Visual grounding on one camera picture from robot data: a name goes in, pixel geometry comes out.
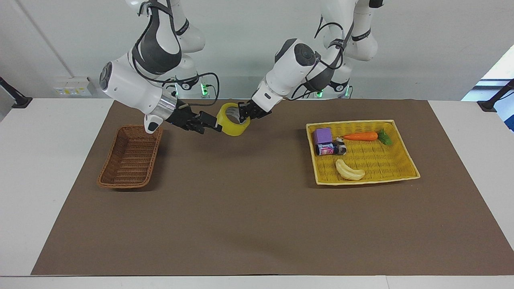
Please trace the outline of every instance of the peeled banana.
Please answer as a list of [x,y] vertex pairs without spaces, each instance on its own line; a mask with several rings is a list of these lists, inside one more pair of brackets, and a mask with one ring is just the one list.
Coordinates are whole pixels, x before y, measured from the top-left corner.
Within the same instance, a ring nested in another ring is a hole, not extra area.
[[360,180],[366,175],[364,170],[354,170],[345,164],[342,159],[336,161],[336,169],[343,178],[349,180]]

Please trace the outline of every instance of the carrot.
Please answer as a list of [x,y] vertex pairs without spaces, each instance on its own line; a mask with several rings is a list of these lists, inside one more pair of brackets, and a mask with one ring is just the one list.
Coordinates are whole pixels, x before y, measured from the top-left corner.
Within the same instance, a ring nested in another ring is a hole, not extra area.
[[356,134],[348,134],[343,136],[344,139],[347,140],[377,140],[378,134],[376,132],[365,132],[365,133],[356,133]]

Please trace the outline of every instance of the black stand leg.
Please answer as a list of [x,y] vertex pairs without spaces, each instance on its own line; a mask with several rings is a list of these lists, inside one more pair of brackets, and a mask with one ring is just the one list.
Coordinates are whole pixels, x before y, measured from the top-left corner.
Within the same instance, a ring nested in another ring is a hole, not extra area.
[[496,93],[491,99],[487,101],[477,101],[480,108],[485,112],[493,112],[495,113],[496,110],[494,109],[494,104],[499,101],[504,95],[507,94],[512,88],[514,88],[514,79],[509,81],[507,85],[505,85],[498,93]]
[[0,86],[7,91],[7,93],[14,99],[16,102],[12,105],[13,109],[24,109],[29,103],[32,101],[31,97],[26,97],[21,94],[16,88],[12,87],[9,83],[7,83],[3,78],[0,77]]

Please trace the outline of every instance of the wall socket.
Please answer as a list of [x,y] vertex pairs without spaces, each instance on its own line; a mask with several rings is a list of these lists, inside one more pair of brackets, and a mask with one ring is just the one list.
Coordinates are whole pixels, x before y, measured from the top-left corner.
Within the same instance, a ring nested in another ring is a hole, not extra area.
[[88,77],[57,78],[53,89],[59,96],[92,96],[96,92]]

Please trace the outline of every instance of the yellow tape roll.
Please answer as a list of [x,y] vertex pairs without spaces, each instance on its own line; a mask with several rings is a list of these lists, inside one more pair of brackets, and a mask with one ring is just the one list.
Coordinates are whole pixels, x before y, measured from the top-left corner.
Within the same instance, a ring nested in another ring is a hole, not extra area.
[[231,121],[228,118],[228,115],[234,117],[235,119],[239,119],[239,106],[237,103],[225,103],[219,110],[216,118],[218,119],[218,124],[221,124],[223,127],[222,132],[230,136],[242,135],[246,128],[250,125],[250,118],[247,118],[245,122],[239,124]]

